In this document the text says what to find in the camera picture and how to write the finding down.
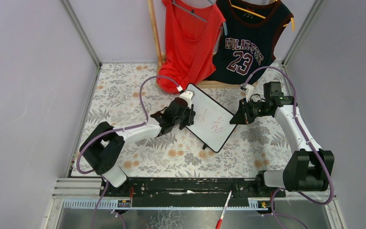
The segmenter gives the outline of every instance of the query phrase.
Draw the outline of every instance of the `small whiteboard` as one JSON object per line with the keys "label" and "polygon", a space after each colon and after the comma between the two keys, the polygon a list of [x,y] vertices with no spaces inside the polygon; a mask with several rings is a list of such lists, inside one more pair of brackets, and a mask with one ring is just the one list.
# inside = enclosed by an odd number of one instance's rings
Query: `small whiteboard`
{"label": "small whiteboard", "polygon": [[187,129],[218,153],[237,126],[229,124],[234,114],[194,84],[189,84],[187,90],[194,92],[192,103],[195,111],[194,124]]}

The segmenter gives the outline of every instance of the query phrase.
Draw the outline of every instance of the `orange hanger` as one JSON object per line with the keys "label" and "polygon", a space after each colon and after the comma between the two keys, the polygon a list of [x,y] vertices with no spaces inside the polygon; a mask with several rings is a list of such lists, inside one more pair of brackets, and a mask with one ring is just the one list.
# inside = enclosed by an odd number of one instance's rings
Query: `orange hanger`
{"label": "orange hanger", "polygon": [[[250,14],[253,14],[254,16],[257,16],[257,17],[259,17],[259,18],[263,18],[263,19],[265,19],[265,18],[266,18],[265,16],[260,15],[260,14],[258,14],[258,13],[252,12],[252,11],[250,11],[250,10],[245,10],[245,9],[240,8],[240,7],[238,7],[238,6],[232,5],[231,0],[229,0],[229,4],[231,4],[231,6],[232,6],[233,8],[235,8],[235,9],[245,11],[245,12],[250,13]],[[293,31],[295,31],[295,21],[294,21],[294,18],[291,18],[291,25],[292,25],[292,27],[293,27]]]}

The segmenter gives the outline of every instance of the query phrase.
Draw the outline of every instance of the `jersey armhole trim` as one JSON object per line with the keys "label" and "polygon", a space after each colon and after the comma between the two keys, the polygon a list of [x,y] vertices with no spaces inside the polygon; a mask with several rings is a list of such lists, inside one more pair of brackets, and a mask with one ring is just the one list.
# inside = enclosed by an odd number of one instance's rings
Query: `jersey armhole trim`
{"label": "jersey armhole trim", "polygon": [[272,53],[271,53],[271,57],[272,60],[275,61],[275,56],[274,56],[274,49],[275,49],[275,45],[278,42],[278,39],[280,38],[281,34],[283,33],[284,29],[287,27],[283,27],[283,25],[288,24],[291,21],[291,18],[293,18],[294,15],[292,13],[289,13],[284,20],[281,21],[281,23],[278,25],[277,30],[274,33],[273,36],[273,46],[272,46]]}

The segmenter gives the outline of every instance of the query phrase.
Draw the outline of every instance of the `clothes hanger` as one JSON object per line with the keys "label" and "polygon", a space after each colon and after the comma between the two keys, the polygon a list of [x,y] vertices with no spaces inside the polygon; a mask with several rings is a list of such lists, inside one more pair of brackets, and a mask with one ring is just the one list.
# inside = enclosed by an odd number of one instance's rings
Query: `clothes hanger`
{"label": "clothes hanger", "polygon": [[[235,8],[235,9],[245,11],[245,12],[250,13],[250,14],[252,14],[252,15],[254,15],[254,16],[257,16],[257,17],[259,17],[259,18],[263,18],[263,19],[265,19],[265,18],[266,18],[265,16],[260,15],[260,14],[258,14],[258,13],[252,12],[252,11],[250,11],[250,10],[245,10],[245,9],[240,8],[240,7],[238,7],[238,6],[232,5],[231,0],[229,0],[229,4],[231,4],[231,6],[232,6],[233,8]],[[291,25],[292,25],[292,27],[293,27],[293,31],[295,31],[295,21],[294,21],[294,18],[291,18]]]}
{"label": "clothes hanger", "polygon": [[[214,3],[213,3],[211,0],[207,0],[207,1],[208,1],[209,3],[211,3],[211,5],[214,5]],[[200,20],[202,20],[202,21],[204,21],[204,22],[207,22],[207,20],[206,20],[206,19],[201,18],[200,16],[197,16],[196,14],[194,14],[194,13],[192,13],[192,12],[190,12],[190,11],[186,10],[185,8],[183,8],[183,7],[179,6],[178,4],[176,4],[175,0],[173,0],[172,4],[173,4],[173,5],[175,5],[175,6],[177,6],[177,7],[179,7],[180,9],[182,9],[182,10],[186,11],[187,13],[189,13],[189,14],[191,14],[191,15],[193,15],[193,16],[195,16],[195,17],[197,17],[198,19],[200,19]],[[228,34],[228,29],[226,28],[226,23],[225,23],[225,21],[223,22],[223,27],[224,27],[224,34],[225,34],[225,36],[226,36],[226,35]]]}

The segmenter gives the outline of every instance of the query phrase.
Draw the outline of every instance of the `red handwriting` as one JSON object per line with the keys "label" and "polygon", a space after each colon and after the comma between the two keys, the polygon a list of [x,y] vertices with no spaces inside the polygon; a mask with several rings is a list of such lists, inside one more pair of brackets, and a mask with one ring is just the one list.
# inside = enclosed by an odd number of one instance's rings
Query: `red handwriting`
{"label": "red handwriting", "polygon": [[221,132],[224,129],[223,127],[218,128],[218,124],[221,124],[221,122],[225,121],[225,120],[223,120],[221,118],[222,117],[220,117],[216,122],[213,122],[214,125],[213,125],[213,127],[211,127],[211,129],[215,128],[214,131],[213,131],[213,133],[219,133],[219,132]]}
{"label": "red handwriting", "polygon": [[204,114],[203,115],[201,115],[201,114],[199,114],[198,115],[198,119],[197,119],[197,121],[200,123],[200,122],[205,122],[205,120],[204,120],[204,116],[205,116],[205,112],[207,112],[207,110],[208,109],[206,109],[205,111],[204,111]]}

